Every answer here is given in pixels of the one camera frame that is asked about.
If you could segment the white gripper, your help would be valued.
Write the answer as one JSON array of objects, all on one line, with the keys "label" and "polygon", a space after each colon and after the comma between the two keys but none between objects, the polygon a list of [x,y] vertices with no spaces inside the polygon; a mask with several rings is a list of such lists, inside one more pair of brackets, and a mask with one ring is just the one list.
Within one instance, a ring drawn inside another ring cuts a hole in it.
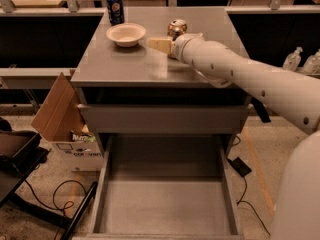
[{"label": "white gripper", "polygon": [[149,47],[173,56],[182,63],[190,64],[194,50],[204,41],[202,33],[183,34],[173,42],[169,38],[150,38]]}]

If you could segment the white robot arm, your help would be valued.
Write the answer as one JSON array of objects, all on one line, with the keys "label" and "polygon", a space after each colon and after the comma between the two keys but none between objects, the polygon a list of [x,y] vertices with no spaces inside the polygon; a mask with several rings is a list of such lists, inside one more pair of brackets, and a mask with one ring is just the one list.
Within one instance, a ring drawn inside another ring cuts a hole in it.
[{"label": "white robot arm", "polygon": [[320,240],[320,80],[238,55],[200,34],[151,38],[208,79],[230,81],[304,131],[280,182],[270,240]]}]

